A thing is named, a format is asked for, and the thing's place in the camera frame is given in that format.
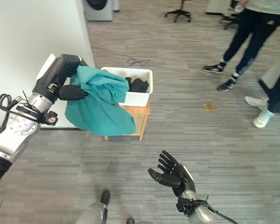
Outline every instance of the black sneaker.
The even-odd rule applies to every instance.
[[[128,218],[126,224],[135,224],[135,220],[133,218]]]
[[[223,69],[218,68],[218,64],[210,65],[210,66],[204,66],[203,71],[216,73],[216,74],[222,74]]]
[[[229,79],[226,83],[219,85],[217,90],[219,90],[220,92],[227,92],[229,89],[234,87],[235,83],[235,81]]]
[[[110,191],[109,190],[104,190],[104,192],[102,193],[100,202],[105,204],[106,206],[108,206],[108,204],[110,202]]]

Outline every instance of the wooden stool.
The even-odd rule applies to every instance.
[[[121,106],[122,108],[126,109],[134,118],[136,124],[136,132],[133,134],[139,136],[139,141],[143,138],[143,133],[145,130],[147,118],[150,114],[150,106],[147,103],[147,106]]]

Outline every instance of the white plastic basket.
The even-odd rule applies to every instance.
[[[111,68],[103,67],[101,70],[107,70],[108,72],[126,78],[131,77],[132,81],[136,78],[140,78],[142,81],[147,81],[149,84],[147,93],[142,92],[126,92],[126,100],[119,105],[125,106],[146,106],[149,95],[153,92],[153,72],[148,69],[129,69],[129,68]]]

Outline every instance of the robotic arm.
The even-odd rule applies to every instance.
[[[51,54],[37,75],[36,85],[29,99],[26,95],[17,96],[7,106],[3,106],[4,99],[11,97],[7,94],[0,96],[0,109],[11,114],[6,116],[6,126],[0,130],[0,182],[27,148],[31,137],[40,130],[41,124],[56,124],[57,114],[49,109],[58,98],[77,100],[87,96],[79,86],[64,85],[66,78],[75,74],[79,65],[87,66],[76,55],[61,55],[56,58]],[[18,105],[16,112],[12,111],[22,100],[25,103]]]
[[[172,155],[163,150],[158,162],[160,163],[158,168],[164,173],[161,174],[153,169],[149,169],[150,176],[158,183],[172,187],[175,196],[178,197],[176,204],[177,210],[183,212],[188,217],[190,224],[216,224],[213,213],[233,224],[238,224],[233,219],[212,208],[208,204],[207,199],[200,200],[198,198],[194,180],[190,172]]]

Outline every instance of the person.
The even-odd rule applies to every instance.
[[[252,98],[245,97],[245,102],[250,106],[259,108],[262,112],[254,119],[253,125],[258,128],[263,128],[275,113],[280,112],[280,77],[275,86],[268,92],[268,98]]]
[[[238,78],[255,60],[266,39],[280,25],[280,0],[240,0],[238,6],[245,6],[241,15],[243,19],[223,59],[219,64],[203,68],[206,72],[222,74],[227,62],[231,60],[249,34],[252,33],[249,46],[235,72],[227,82],[217,87],[217,90],[222,92],[234,87]]]

